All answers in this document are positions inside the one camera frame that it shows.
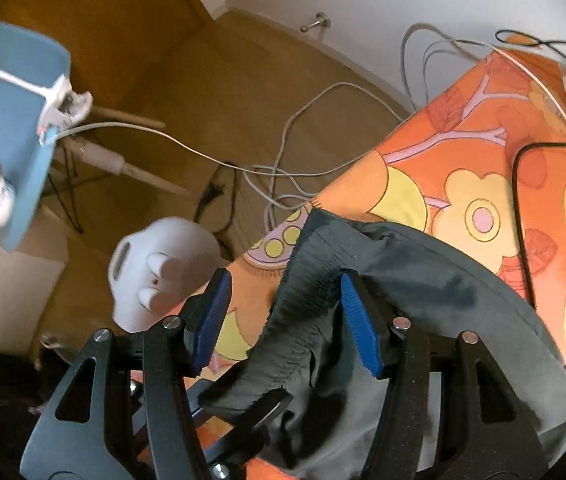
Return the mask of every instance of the blue gripper pad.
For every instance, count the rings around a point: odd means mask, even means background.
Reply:
[[[354,270],[348,270],[341,276],[341,304],[363,365],[375,378],[383,379],[382,348],[389,341],[390,331]]]
[[[232,275],[226,269],[217,269],[203,294],[189,298],[183,309],[184,340],[189,353],[189,367],[197,376],[212,359],[225,314],[232,298]]]

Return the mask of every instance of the metal screw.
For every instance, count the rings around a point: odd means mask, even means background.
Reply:
[[[218,478],[219,480],[225,480],[230,476],[230,469],[223,464],[217,464],[212,468],[212,475],[214,475],[214,478]]]
[[[167,329],[179,328],[181,318],[179,316],[168,316],[163,320],[163,326]]]
[[[470,330],[466,330],[461,334],[463,341],[465,341],[468,345],[475,345],[479,342],[479,336],[476,333],[471,332]]]
[[[327,17],[327,14],[324,12],[317,12],[316,13],[316,21],[310,23],[309,25],[302,25],[299,29],[301,32],[307,32],[311,28],[314,27],[322,27],[322,28],[330,28],[332,26],[332,20]]]
[[[92,338],[94,338],[97,343],[102,343],[110,338],[110,331],[107,328],[100,328],[94,332]]]
[[[410,321],[406,317],[399,316],[399,317],[395,317],[392,320],[392,324],[398,330],[407,330],[407,329],[409,329],[410,326],[412,326],[412,321]]]

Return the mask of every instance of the white cable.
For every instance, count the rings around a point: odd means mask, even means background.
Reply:
[[[426,54],[428,53],[428,51],[426,50],[423,53],[423,86],[425,87],[425,105],[427,106],[429,104],[429,89],[428,89],[428,78],[426,76],[426,72],[427,72],[427,68],[428,68],[428,61],[429,58],[434,56],[434,54],[436,54],[438,51],[435,52],[430,52],[427,57]]]
[[[233,170],[242,171],[243,176],[244,176],[245,180],[247,181],[247,183],[249,184],[249,186],[252,187],[253,190],[255,190],[260,196],[262,196],[268,202],[268,205],[266,206],[266,209],[265,209],[265,212],[264,212],[264,227],[265,227],[266,232],[268,232],[271,229],[273,229],[275,227],[275,224],[276,224],[276,218],[274,216],[274,209],[273,209],[274,207],[278,207],[278,208],[284,209],[284,210],[296,210],[299,207],[299,204],[297,204],[296,206],[284,205],[283,203],[281,203],[281,200],[295,199],[295,200],[299,200],[300,203],[304,203],[304,202],[307,202],[308,199],[311,199],[311,198],[313,198],[314,196],[317,195],[317,193],[307,192],[306,190],[304,190],[300,186],[300,184],[295,180],[295,177],[300,178],[300,177],[324,176],[324,175],[327,175],[327,174],[330,174],[330,173],[334,173],[335,171],[341,170],[342,168],[345,168],[346,166],[349,166],[350,164],[358,161],[360,158],[364,157],[368,153],[368,152],[362,153],[362,155],[359,155],[359,156],[357,156],[357,157],[355,157],[351,160],[348,160],[348,162],[340,164],[339,166],[337,166],[336,168],[333,168],[331,170],[319,171],[317,173],[289,173],[289,172],[279,168],[279,165],[281,164],[281,159],[282,159],[283,154],[285,152],[285,143],[287,141],[287,134],[289,133],[289,130],[292,127],[292,125],[294,124],[294,122],[303,113],[305,113],[308,108],[310,108],[314,103],[316,103],[321,97],[323,97],[328,92],[330,92],[333,89],[338,88],[340,86],[349,86],[351,88],[355,88],[355,89],[360,90],[363,93],[367,94],[369,97],[371,97],[372,99],[374,99],[375,101],[377,101],[378,103],[383,105],[383,107],[386,108],[397,120],[401,121],[401,124],[403,124],[407,120],[407,119],[402,120],[401,117],[390,107],[390,105],[388,105],[385,101],[383,101],[381,98],[374,95],[369,90],[367,90],[367,89],[365,89],[365,88],[363,88],[359,85],[356,85],[354,83],[338,82],[338,83],[332,84],[332,85],[328,86],[326,89],[322,90],[319,94],[317,94],[313,99],[308,101],[301,109],[299,109],[296,113],[294,113],[287,120],[287,122],[285,123],[285,126],[283,127],[283,132],[282,132],[282,135],[281,135],[281,145],[279,147],[279,152],[277,153],[276,159],[275,159],[274,164],[272,166],[267,166],[267,165],[262,165],[262,164],[252,164],[252,165],[250,165],[250,168],[252,168],[252,169],[241,168],[240,166],[234,166],[232,164],[228,164],[226,162],[222,162],[220,160],[217,160],[216,158],[209,156],[209,155],[206,155],[205,153],[201,153],[198,150],[195,150],[194,148],[187,146],[186,144],[184,144],[180,140],[174,139],[173,137],[170,137],[168,134],[161,132],[159,130],[155,130],[153,128],[148,128],[146,126],[140,126],[138,124],[129,124],[129,123],[114,122],[114,121],[103,122],[103,123],[94,123],[94,124],[84,124],[83,126],[77,126],[75,128],[70,128],[70,129],[65,130],[64,132],[61,132],[60,134],[58,134],[58,136],[55,137],[54,140],[58,140],[58,139],[61,139],[63,137],[66,137],[66,136],[78,134],[78,133],[85,132],[85,131],[88,131],[88,130],[93,130],[95,128],[107,128],[107,127],[133,128],[135,130],[141,130],[141,131],[153,133],[153,134],[159,135],[161,137],[165,137],[166,139],[172,140],[172,142],[177,143],[182,148],[185,148],[186,150],[188,150],[192,153],[195,153],[196,155],[207,158],[207,160],[211,160],[212,162],[216,162],[217,164],[220,164],[221,166],[231,168]],[[255,171],[255,170],[269,170],[269,172],[265,173],[264,171]],[[267,192],[264,192],[259,186],[257,186],[249,178],[249,176],[248,176],[249,174],[256,174],[256,175],[262,175],[262,176],[269,177]],[[290,182],[294,185],[294,187],[297,189],[297,191],[300,193],[300,195],[282,194],[282,195],[275,196],[275,193],[274,193],[275,182],[276,182],[276,179],[279,178],[279,177],[288,178],[290,180]]]
[[[349,86],[352,88],[355,88],[357,90],[362,91],[363,93],[367,94],[369,97],[371,97],[372,99],[374,99],[375,101],[377,101],[378,103],[380,103],[381,105],[383,105],[395,118],[396,120],[400,121],[401,118],[398,116],[398,114],[392,110],[392,108],[385,103],[382,99],[378,98],[377,96],[375,96],[374,94],[372,94],[372,92],[370,92],[369,90],[362,88],[359,85],[355,85],[354,83],[348,83],[348,82],[338,82],[338,83],[334,83],[330,86],[328,86],[326,89],[322,90],[321,92],[319,92],[316,96],[314,96],[313,99],[309,100],[303,107],[301,107],[296,113],[294,113],[285,123],[285,126],[283,127],[283,133],[281,134],[281,145],[279,146],[279,152],[277,153],[276,159],[274,161],[274,164],[272,165],[272,173],[271,173],[271,177],[269,178],[269,183],[268,183],[268,196],[272,197],[274,195],[274,189],[276,187],[276,172],[279,168],[279,164],[281,163],[281,159],[283,158],[283,153],[285,152],[285,143],[287,142],[287,134],[292,126],[292,124],[294,124],[294,122],[301,116],[303,115],[308,108],[310,108],[314,103],[316,103],[321,97],[323,97],[324,95],[326,95],[328,92],[332,91],[335,88],[338,88],[340,86]],[[357,157],[353,160],[350,160],[349,162],[346,162],[346,164],[342,164],[340,167],[335,168],[332,171],[338,171],[340,168],[344,168],[345,166],[351,164],[352,162],[355,162],[356,160],[358,160],[360,157]],[[250,181],[250,178],[248,177],[247,173],[243,174],[243,177],[248,181],[248,184],[250,185],[250,187],[252,187],[252,189],[256,189],[255,185]],[[267,208],[267,218],[268,221],[266,222],[265,230],[266,232],[270,231],[271,229],[273,229],[276,225],[276,218],[274,216],[274,209],[273,206],[280,206],[280,203],[275,203],[272,200],[268,200],[268,205],[266,206]]]
[[[430,32],[434,32],[435,34],[439,35],[441,38],[445,38],[446,40],[452,39],[452,36],[446,34],[438,27],[435,27],[430,23],[413,23],[412,25],[410,25],[410,28],[408,28],[407,31],[405,32],[405,35],[401,40],[401,79],[403,81],[403,88],[405,89],[405,93],[407,94],[407,97],[410,100],[410,105],[412,105],[412,110],[414,112],[419,110],[421,107],[414,102],[414,99],[412,98],[412,91],[410,90],[410,85],[408,84],[407,81],[407,72],[405,68],[405,47],[407,46],[408,40],[412,37],[412,34],[418,32],[419,30],[429,30]],[[473,60],[475,62],[480,61],[480,59],[474,56],[471,52],[463,48],[460,48],[458,45],[455,45],[455,47],[458,49],[459,53],[463,54],[466,58]]]
[[[528,76],[530,76],[530,78],[538,85],[541,87],[541,89],[543,90],[543,92],[545,92],[545,94],[547,95],[547,97],[549,97],[551,99],[551,101],[554,103],[554,106],[556,106],[556,109],[560,112],[563,120],[565,120],[566,123],[566,112],[565,110],[563,110],[562,106],[560,106],[560,103],[558,102],[558,100],[556,99],[556,97],[554,97],[554,95],[552,94],[552,92],[550,92],[549,88],[547,88],[547,86],[545,86],[543,84],[543,82],[537,78],[537,76],[535,76],[525,65],[523,65],[519,60],[515,59],[514,57],[510,56],[507,52],[499,49],[497,46],[494,46],[493,44],[490,43],[485,43],[483,41],[476,41],[476,40],[466,40],[465,38],[455,38],[453,40],[440,40],[440,41],[435,41],[434,43],[432,43],[431,45],[429,45],[424,53],[424,59],[427,60],[427,53],[429,52],[429,49],[433,46],[435,46],[436,44],[440,44],[440,43],[465,43],[465,44],[474,44],[474,45],[480,45],[480,46],[487,46],[489,48],[491,48],[494,52],[498,52],[499,54],[501,54],[501,56],[505,57],[506,59],[508,59],[509,61],[511,61],[513,64],[515,64],[517,67],[519,67],[519,69],[521,69],[523,72],[525,72]]]

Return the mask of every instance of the wooden door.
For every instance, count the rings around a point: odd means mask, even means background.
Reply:
[[[198,0],[0,0],[0,20],[36,30],[72,56],[72,83],[116,106],[154,63],[209,19]]]

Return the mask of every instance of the baseboard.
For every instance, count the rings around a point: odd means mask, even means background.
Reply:
[[[412,108],[412,106],[410,105],[410,100],[408,99],[407,95],[405,95],[404,93],[402,93],[399,90],[397,90],[396,88],[394,88],[392,85],[390,85],[384,79],[381,79],[379,76],[377,76],[374,73],[370,72],[369,70],[363,68],[358,63],[352,61],[351,59],[349,59],[349,57],[340,53],[338,50],[334,50],[332,47],[327,46],[326,44],[315,40],[314,38],[308,36],[307,34],[301,33],[299,30],[296,30],[294,28],[290,28],[287,25],[283,25],[282,23],[275,22],[274,20],[266,18],[265,16],[262,16],[262,15],[259,15],[259,14],[254,14],[252,12],[248,12],[247,10],[238,9],[236,7],[228,7],[228,8],[225,9],[225,12],[227,12],[228,10],[232,10],[233,12],[238,12],[239,14],[243,14],[244,16],[249,16],[250,18],[253,18],[253,19],[258,20],[262,23],[265,23],[266,25],[269,25],[270,27],[281,30],[282,32],[285,32],[286,34],[289,34],[289,35],[293,36],[294,38],[297,38],[297,40],[301,40],[304,43],[312,45],[314,48],[317,48],[322,53],[326,54],[327,56],[330,56],[332,59],[338,61],[339,63],[341,63],[343,65],[345,65],[350,70],[352,70],[356,74],[360,75],[363,79],[366,79],[368,82],[370,82],[371,84],[376,86],[378,89],[385,92],[394,101],[396,101],[400,106],[402,106],[406,110],[406,114],[405,114],[406,117],[407,117],[407,115],[409,115],[409,111],[407,111],[407,110],[410,110]]]
[[[213,20],[218,20],[221,16],[223,16],[226,12],[228,12],[228,8],[225,5],[221,5],[209,11],[209,15],[212,16]]]

